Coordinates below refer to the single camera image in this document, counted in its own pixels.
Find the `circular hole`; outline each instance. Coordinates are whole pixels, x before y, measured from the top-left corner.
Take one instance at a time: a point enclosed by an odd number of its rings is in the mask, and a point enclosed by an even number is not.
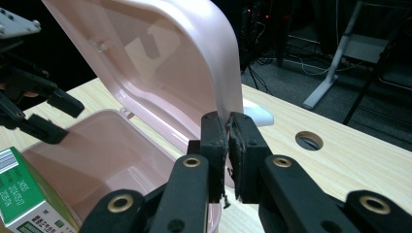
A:
[[[115,201],[114,206],[119,208],[119,207],[122,207],[126,204],[127,204],[127,200],[124,199],[124,198],[121,198],[121,199]]]
[[[273,163],[279,167],[284,167],[284,168],[291,167],[292,165],[292,163],[286,158],[279,158],[279,157],[274,158]]]
[[[373,196],[362,196],[360,203],[369,211],[379,215],[387,215],[391,212],[391,208],[386,202]]]
[[[107,209],[112,213],[127,211],[133,205],[133,197],[129,194],[117,195],[110,200]]]
[[[326,231],[326,232],[330,232],[330,233],[340,233],[342,232],[342,229],[340,228],[340,226],[336,223],[334,223],[333,221],[329,221],[329,220],[325,220],[322,222],[322,228]]]
[[[182,220],[173,219],[167,225],[167,229],[170,232],[182,232],[185,229],[185,223]]]
[[[187,167],[197,167],[200,164],[200,160],[197,158],[187,158],[183,161],[183,164]]]
[[[294,138],[297,144],[306,150],[320,150],[324,146],[321,137],[309,131],[299,132]]]

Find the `table hole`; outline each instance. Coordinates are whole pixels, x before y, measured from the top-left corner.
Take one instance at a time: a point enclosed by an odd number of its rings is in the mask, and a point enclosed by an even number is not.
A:
[[[297,144],[306,150],[320,150],[324,146],[324,141],[315,133],[302,131],[294,137]]]

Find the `cable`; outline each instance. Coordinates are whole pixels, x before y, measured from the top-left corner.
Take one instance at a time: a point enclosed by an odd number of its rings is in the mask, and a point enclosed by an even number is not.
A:
[[[300,57],[297,57],[297,56],[294,56],[294,55],[290,55],[290,56],[291,56],[291,57],[294,57],[294,58],[297,58],[297,59],[300,60],[300,64],[301,64],[301,66],[302,66],[302,70],[303,70],[303,72],[304,72],[305,74],[307,74],[307,75],[313,75],[313,76],[315,76],[315,75],[322,75],[322,74],[324,74],[324,73],[326,73],[326,72],[329,71],[329,68],[323,69],[323,68],[320,68],[320,67],[317,67],[317,66],[308,65],[308,64],[303,63],[303,60],[302,60]],[[363,63],[364,63],[364,61],[361,61],[360,63],[355,64],[355,65],[352,65],[352,66],[350,66],[350,67],[346,67],[346,68],[343,68],[343,69],[338,69],[338,70],[336,70],[336,72],[347,71],[347,70],[353,69],[353,68],[355,68],[355,67],[358,67],[358,66],[362,65]],[[323,71],[320,72],[320,73],[309,73],[309,72],[307,72],[307,71],[305,70],[305,66],[312,67],[312,68],[316,68],[316,69],[323,70]]]
[[[266,64],[270,64],[271,62],[267,62],[267,60],[276,60],[277,58],[276,57],[264,57],[264,59],[266,59],[266,61],[261,61],[261,63],[259,63],[259,65],[266,65]],[[287,62],[290,62],[290,63],[294,63],[294,64],[298,64],[298,65],[301,65],[302,64],[302,62],[296,62],[296,61],[292,61],[292,60],[287,60],[287,59],[283,59],[284,61],[287,61]],[[313,65],[308,65],[308,64],[303,64],[304,66],[308,66],[308,67],[311,67],[311,68],[315,68],[315,69],[319,69],[319,70],[325,70],[325,68],[321,68],[321,67],[318,67],[318,66],[313,66]]]
[[[267,87],[266,82],[264,81],[264,79],[262,79],[262,78],[258,75],[258,73],[252,69],[252,66],[251,66],[251,65],[248,66],[248,69],[249,69],[249,73],[251,74],[251,77],[252,77],[252,79],[253,79],[253,81],[254,81],[254,83],[255,83],[256,89],[259,89],[259,88],[258,88],[258,83],[257,83],[257,81],[259,81],[260,84],[265,88],[265,92],[266,92],[267,94],[273,95],[273,93],[272,93],[272,92],[269,90],[269,88]]]
[[[287,44],[286,54],[293,54],[300,58],[306,57],[306,58],[309,58],[309,60],[307,61],[317,61],[321,64],[328,66],[331,63],[331,58],[323,54],[321,51],[316,52],[318,44],[312,44],[312,45],[314,45],[314,50],[311,50],[309,48],[306,49],[308,45],[305,45],[304,47],[299,47],[296,45]],[[295,50],[301,50],[304,53],[297,53],[295,52]]]
[[[263,34],[264,30],[266,29],[266,25],[265,25],[264,23],[261,23],[261,22],[258,21],[257,24],[262,25],[262,26],[263,26],[263,29],[262,29],[261,32],[257,35],[257,39],[255,40],[255,44],[258,43],[258,38],[261,36],[261,34]]]

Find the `white label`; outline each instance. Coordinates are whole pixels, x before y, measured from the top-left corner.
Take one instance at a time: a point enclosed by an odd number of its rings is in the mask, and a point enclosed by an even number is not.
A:
[[[4,150],[0,152],[0,174],[18,166],[18,162],[12,150]]]

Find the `screw hole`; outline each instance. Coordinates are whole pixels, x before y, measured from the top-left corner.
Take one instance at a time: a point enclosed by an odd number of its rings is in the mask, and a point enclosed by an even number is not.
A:
[[[273,159],[273,163],[278,166],[278,167],[283,167],[283,168],[288,168],[292,166],[292,163],[290,160],[286,159],[286,158],[280,158],[277,157],[275,159]]]
[[[197,158],[187,158],[183,161],[183,164],[187,167],[197,167],[200,165],[200,160]]]
[[[391,212],[391,208],[386,202],[373,196],[362,196],[360,203],[369,211],[379,215],[387,215]]]
[[[121,213],[127,211],[133,205],[133,197],[129,194],[121,194],[110,200],[107,209],[112,213]]]

